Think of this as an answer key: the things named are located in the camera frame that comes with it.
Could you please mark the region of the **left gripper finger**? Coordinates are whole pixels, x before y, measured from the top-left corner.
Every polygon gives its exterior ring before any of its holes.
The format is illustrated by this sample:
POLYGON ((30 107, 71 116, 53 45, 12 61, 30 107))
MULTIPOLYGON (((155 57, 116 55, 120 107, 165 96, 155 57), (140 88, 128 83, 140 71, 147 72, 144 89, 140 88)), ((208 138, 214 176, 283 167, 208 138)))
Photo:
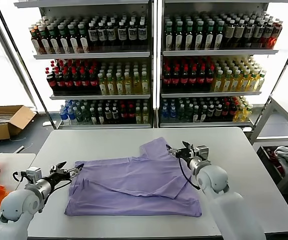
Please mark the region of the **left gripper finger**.
POLYGON ((64 174, 65 173, 65 169, 63 169, 63 167, 65 166, 67 162, 64 161, 64 162, 60 162, 58 164, 55 164, 53 165, 51 168, 50 168, 50 171, 49 173, 52 174, 52 173, 58 173, 58 174, 64 174))
POLYGON ((83 169, 84 164, 79 164, 78 166, 71 168, 71 169, 65 169, 63 171, 64 178, 65 179, 72 179, 79 175, 80 171, 83 169))

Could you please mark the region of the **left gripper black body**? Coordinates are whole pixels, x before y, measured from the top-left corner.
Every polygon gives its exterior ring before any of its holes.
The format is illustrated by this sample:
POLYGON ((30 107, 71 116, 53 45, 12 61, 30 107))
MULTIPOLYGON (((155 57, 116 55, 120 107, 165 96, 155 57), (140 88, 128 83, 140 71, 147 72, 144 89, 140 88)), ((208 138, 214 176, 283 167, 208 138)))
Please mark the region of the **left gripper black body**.
POLYGON ((70 178, 71 175, 67 171, 51 171, 49 176, 45 177, 45 180, 49 183, 51 188, 55 188, 61 181, 69 180, 70 178))

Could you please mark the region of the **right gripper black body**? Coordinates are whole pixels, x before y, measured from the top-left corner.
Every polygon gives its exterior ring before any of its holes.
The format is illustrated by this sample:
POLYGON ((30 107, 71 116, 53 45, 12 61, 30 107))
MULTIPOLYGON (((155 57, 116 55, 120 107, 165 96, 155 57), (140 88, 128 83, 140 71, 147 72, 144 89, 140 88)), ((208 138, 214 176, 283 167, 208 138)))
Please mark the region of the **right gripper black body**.
POLYGON ((180 158, 183 159, 186 163, 199 155, 199 151, 195 148, 182 148, 180 150, 180 158))

